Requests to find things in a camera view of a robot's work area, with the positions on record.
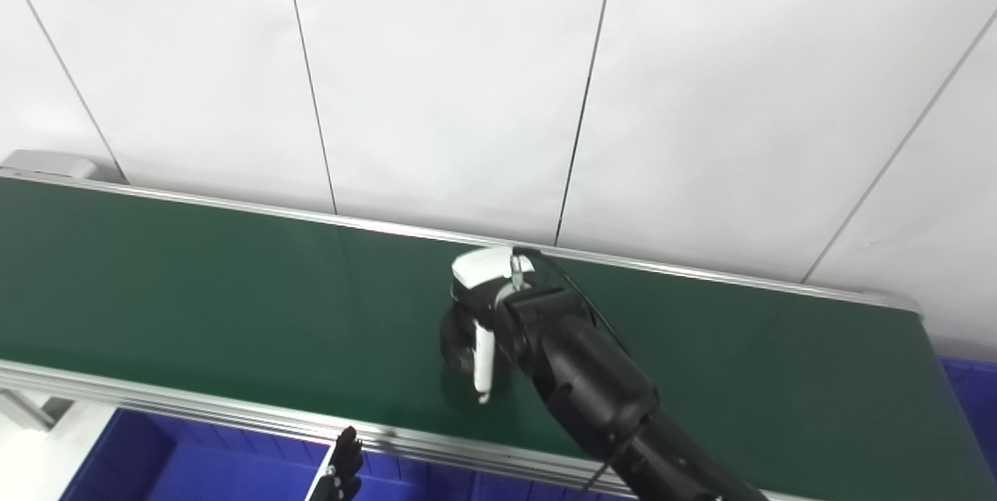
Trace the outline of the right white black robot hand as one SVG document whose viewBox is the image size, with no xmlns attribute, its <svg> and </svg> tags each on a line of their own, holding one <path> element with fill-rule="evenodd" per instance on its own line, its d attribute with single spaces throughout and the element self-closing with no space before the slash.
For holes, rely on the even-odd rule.
<svg viewBox="0 0 997 501">
<path fill-rule="evenodd" d="M 489 402 L 503 364 L 496 312 L 504 298 L 534 287 L 531 260 L 512 246 L 470 250 L 452 264 L 452 305 L 439 323 L 439 352 L 449 369 L 469 376 L 477 402 Z"/>
</svg>

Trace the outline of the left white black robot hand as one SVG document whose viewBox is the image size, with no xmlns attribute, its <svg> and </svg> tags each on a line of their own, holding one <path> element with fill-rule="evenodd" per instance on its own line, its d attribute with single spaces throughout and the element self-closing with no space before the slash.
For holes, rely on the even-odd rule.
<svg viewBox="0 0 997 501">
<path fill-rule="evenodd" d="M 354 500 L 362 486 L 359 472 L 363 464 L 362 442 L 357 430 L 348 426 L 336 438 L 308 500 Z"/>
</svg>

